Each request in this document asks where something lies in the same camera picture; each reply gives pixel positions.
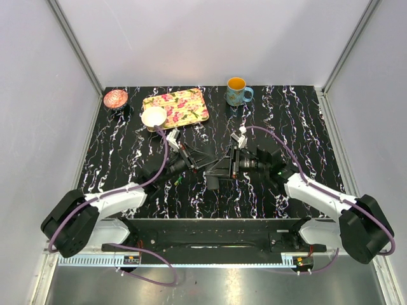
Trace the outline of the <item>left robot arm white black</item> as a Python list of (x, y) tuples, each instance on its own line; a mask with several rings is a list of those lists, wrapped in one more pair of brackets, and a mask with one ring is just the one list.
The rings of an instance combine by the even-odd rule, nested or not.
[(83, 194), (79, 189), (67, 192), (41, 224), (49, 239), (48, 251), (65, 258), (78, 254), (94, 235), (98, 222), (142, 207), (168, 180), (188, 170), (199, 172), (215, 162), (210, 151), (182, 144), (177, 152), (170, 153), (167, 147), (161, 161), (154, 158), (145, 162), (134, 182), (95, 194)]

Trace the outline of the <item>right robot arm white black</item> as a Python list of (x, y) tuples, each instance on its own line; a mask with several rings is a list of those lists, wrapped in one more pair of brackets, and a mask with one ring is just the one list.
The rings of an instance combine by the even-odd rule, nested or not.
[(310, 245), (342, 248), (355, 261), (368, 264), (394, 241), (394, 232), (376, 199), (369, 195), (356, 198), (312, 180), (288, 165), (278, 147), (257, 148), (256, 152), (231, 147), (207, 167), (208, 188), (218, 189), (220, 179), (237, 179), (244, 172), (262, 175), (275, 192), (302, 201), (331, 219), (297, 224), (289, 236), (295, 251), (302, 252)]

